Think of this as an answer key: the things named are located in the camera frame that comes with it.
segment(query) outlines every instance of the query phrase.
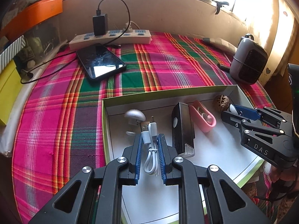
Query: blue gripper pad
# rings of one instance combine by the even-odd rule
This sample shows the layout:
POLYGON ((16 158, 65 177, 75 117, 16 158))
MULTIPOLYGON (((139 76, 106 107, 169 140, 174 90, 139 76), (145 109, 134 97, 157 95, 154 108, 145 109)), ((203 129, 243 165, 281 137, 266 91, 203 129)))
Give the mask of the blue gripper pad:
POLYGON ((242 111, 242 116, 251 120, 261 119, 261 116, 255 109, 250 109, 240 105, 234 105, 237 111, 242 111))
POLYGON ((159 153, 161 177, 162 177, 162 180, 163 180, 163 184, 166 184, 165 159, 164 159, 164 154, 163 154, 163 150, 162 150, 160 135, 158 136, 158 153, 159 153))
POLYGON ((142 136, 140 135, 139 144, 138 144, 138 151, 136 157, 136 164, 135 164, 135 182, 138 184, 138 180, 140 177, 140 167, 141 167, 141 154, 142 154, 142 136))

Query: black cable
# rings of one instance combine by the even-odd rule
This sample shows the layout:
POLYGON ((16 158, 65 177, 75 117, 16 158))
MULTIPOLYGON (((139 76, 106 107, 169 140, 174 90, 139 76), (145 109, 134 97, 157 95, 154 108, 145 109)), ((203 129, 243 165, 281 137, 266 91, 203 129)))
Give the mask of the black cable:
MULTIPOLYGON (((100 1, 99 5, 98 5, 98 10, 100 10, 100 5, 101 5, 101 3, 102 3, 103 1, 104 1, 104 0, 101 0, 101 1, 100 1)), ((129 26, 130 26, 130 24, 131 24, 131 15, 130 15, 129 8, 128 8, 128 6, 127 6, 127 4, 125 3, 124 0, 121 0, 121 1, 125 4, 125 6, 126 6, 126 8, 127 8, 127 11, 128 11, 128 15, 129 15, 129 23, 128 23, 128 26, 127 26, 127 28, 125 29, 125 31, 124 31, 121 35, 119 35, 118 37, 112 39, 111 41, 109 41, 109 42, 103 44, 103 46, 106 46, 106 45, 108 45, 109 43, 111 43, 111 42, 113 42, 113 41, 119 39, 121 36, 123 36, 123 35, 125 34, 125 32, 128 30, 128 28, 129 28, 129 26)), ((28 72, 26 73, 26 75, 29 75, 29 74, 31 73, 31 71, 33 71, 33 70, 39 68, 40 66, 43 66, 43 65, 45 65, 45 64, 47 64, 47 63, 49 63, 49 62, 51 62, 52 60, 54 60, 54 59, 56 59, 56 58, 60 58, 60 57, 63 57, 63 56, 65 56, 65 55, 69 55, 69 54, 72 54, 72 53, 74 53, 74 52, 70 52, 70 53, 67 53, 67 54, 63 54, 63 55, 60 55, 60 56, 58 56, 58 57, 55 57, 55 58, 53 58, 53 59, 51 59, 51 60, 49 60, 49 61, 47 61, 47 62, 44 62, 44 63, 38 65, 37 67, 31 69, 30 71, 28 71, 28 72)), ((42 77, 40 77, 40 78, 34 79, 34 80, 32 80, 32 81, 28 81, 28 82, 22 82, 22 79, 23 79, 24 77, 21 77, 21 81, 20 81, 20 82, 21 82, 21 84, 29 84, 29 83, 36 82, 36 81, 38 81, 38 80, 44 79, 44 78, 46 78, 46 77, 52 76, 52 75, 54 75, 55 73, 61 71, 63 68, 67 67, 67 66, 68 66, 69 64, 71 64, 73 61, 75 61, 76 58, 77 58, 77 57, 75 57, 73 60, 71 60, 70 62, 68 62, 67 64, 65 64, 64 66, 62 66, 61 68, 59 68, 58 70, 56 70, 56 71, 54 71, 54 72, 52 72, 52 73, 50 73, 50 74, 47 74, 47 75, 45 75, 45 76, 42 76, 42 77)))
MULTIPOLYGON (((101 5, 101 3, 102 3, 103 1, 104 1, 104 0, 101 0, 101 1, 100 1, 99 5, 98 5, 98 11, 100 10, 100 5, 101 5)), ((106 46, 106 45, 110 44, 111 42, 116 41, 116 40, 119 39, 121 36, 123 36, 123 35, 125 34, 125 32, 128 30, 128 28, 129 28, 129 26, 130 26, 130 24, 131 24, 131 16, 130 16, 129 8, 128 8, 127 4, 124 2, 124 0, 121 0, 121 1, 125 4, 125 6, 126 6, 126 8, 127 8, 127 10, 128 10, 129 24, 128 24, 127 28, 125 29, 125 31, 124 31, 120 36, 118 36, 118 37, 114 38, 113 40, 111 40, 111 41, 109 41, 109 42, 103 44, 103 46, 106 46)))
MULTIPOLYGON (((67 53, 67 54, 63 54, 63 55, 57 56, 57 57, 55 57, 55 58, 53 58, 53 59, 51 59, 51 60, 49 60, 49 61, 46 61, 46 62, 44 62, 44 63, 42 63, 42 64, 36 66, 35 68, 31 69, 30 71, 28 71, 27 74, 29 74, 31 71, 33 71, 33 70, 35 70, 35 69, 37 69, 37 68, 39 68, 39 67, 41 67, 41 66, 43 66, 43 65, 45 65, 45 64, 47 64, 47 63, 49 63, 49 62, 51 62, 51 61, 54 60, 54 59, 57 59, 57 58, 60 58, 60 57, 66 56, 66 55, 70 55, 70 54, 73 54, 73 53, 74 53, 74 51, 73 51, 73 52, 70 52, 70 53, 67 53)), ((32 81, 22 82, 22 79, 24 78, 24 76, 23 76, 23 77, 21 77, 21 81, 20 81, 20 82, 21 82, 21 84, 29 84, 29 83, 36 82, 36 81, 38 81, 38 80, 44 79, 44 78, 46 78, 46 77, 52 76, 52 75, 54 75, 55 73, 61 71, 63 68, 67 67, 69 64, 71 64, 71 63, 72 63, 73 61, 75 61, 76 59, 77 59, 77 56, 76 56, 74 59, 72 59, 70 62, 68 62, 67 64, 65 64, 65 65, 62 66, 61 68, 59 68, 58 70, 56 70, 56 71, 54 71, 54 72, 52 72, 52 73, 50 73, 50 74, 44 75, 44 76, 42 76, 42 77, 40 77, 40 78, 34 79, 34 80, 32 80, 32 81)))

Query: white cord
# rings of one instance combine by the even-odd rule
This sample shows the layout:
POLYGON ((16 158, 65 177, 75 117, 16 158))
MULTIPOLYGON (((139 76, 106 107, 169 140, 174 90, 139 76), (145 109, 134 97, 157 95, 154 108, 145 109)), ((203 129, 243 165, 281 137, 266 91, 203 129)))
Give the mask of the white cord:
POLYGON ((149 175, 159 175, 159 155, 158 155, 158 131, 157 124, 150 123, 149 124, 149 137, 151 143, 149 144, 149 153, 147 159, 144 163, 144 171, 149 175), (148 169, 148 164, 152 160, 152 168, 148 169))
POLYGON ((140 29, 140 27, 134 21, 131 21, 131 24, 134 24, 137 27, 137 29, 140 29))

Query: black rectangular device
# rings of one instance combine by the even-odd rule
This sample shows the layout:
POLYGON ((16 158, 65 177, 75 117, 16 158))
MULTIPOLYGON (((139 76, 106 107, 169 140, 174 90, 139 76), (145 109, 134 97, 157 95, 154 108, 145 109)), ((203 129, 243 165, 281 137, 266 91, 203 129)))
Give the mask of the black rectangular device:
POLYGON ((189 105, 179 102, 172 110, 172 146, 179 156, 193 157, 194 151, 194 126, 191 121, 189 105))
POLYGON ((101 12, 97 11, 97 15, 92 18, 92 22, 94 25, 94 33, 95 36, 105 35, 108 32, 108 15, 101 14, 101 12))
POLYGON ((101 44, 77 51, 77 56, 91 80, 102 80, 124 71, 127 65, 101 44))

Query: power strip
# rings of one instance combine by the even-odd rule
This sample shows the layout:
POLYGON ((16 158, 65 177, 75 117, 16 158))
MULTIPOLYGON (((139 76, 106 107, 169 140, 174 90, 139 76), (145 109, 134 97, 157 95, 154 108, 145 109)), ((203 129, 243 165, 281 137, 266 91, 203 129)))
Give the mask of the power strip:
MULTIPOLYGON (((94 33, 78 35, 70 43, 71 50, 78 50, 93 44, 105 44, 122 34, 122 30, 110 30, 105 35, 95 36, 94 33)), ((125 33, 117 40, 111 42, 113 44, 150 44, 152 36, 148 30, 136 29, 132 33, 125 33)))

